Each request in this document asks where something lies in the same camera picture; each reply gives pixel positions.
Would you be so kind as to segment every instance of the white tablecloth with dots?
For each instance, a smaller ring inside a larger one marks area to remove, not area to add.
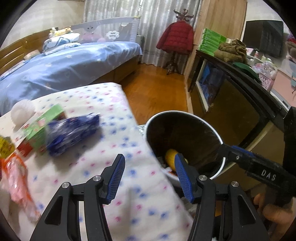
[[[166,179],[150,147],[138,131],[121,86],[103,83],[53,93],[33,100],[37,111],[59,103],[67,117],[100,113],[100,130],[57,158],[31,155],[26,161],[28,186],[42,213],[63,182],[84,183],[112,165],[118,153],[126,167],[115,199],[104,206],[114,241],[187,240],[192,218]],[[11,136],[10,113],[0,117],[0,134]],[[87,240],[83,202],[79,205],[82,240]],[[12,210],[9,220],[22,241],[35,225],[23,211]]]

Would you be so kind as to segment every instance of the human hand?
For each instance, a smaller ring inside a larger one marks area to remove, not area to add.
[[[262,213],[266,219],[277,224],[270,239],[271,241],[279,241],[294,221],[296,216],[296,199],[292,198],[291,202],[285,208],[273,204],[267,204],[264,207],[264,199],[265,194],[260,193],[254,198],[253,202],[259,206],[257,210],[259,213]]]

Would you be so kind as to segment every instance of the blue bed sheet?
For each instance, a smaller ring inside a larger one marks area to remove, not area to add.
[[[22,99],[88,85],[139,54],[137,43],[107,42],[37,55],[0,81],[0,115]]]

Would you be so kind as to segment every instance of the red puffer jacket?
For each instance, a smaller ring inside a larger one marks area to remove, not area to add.
[[[190,54],[193,48],[193,28],[185,21],[172,23],[165,30],[156,47],[165,52]]]

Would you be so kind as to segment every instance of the pink basket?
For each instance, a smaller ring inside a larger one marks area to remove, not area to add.
[[[271,88],[274,84],[274,81],[271,78],[268,78],[265,74],[259,73],[259,79],[261,80],[261,86],[266,89],[268,92],[271,91]]]

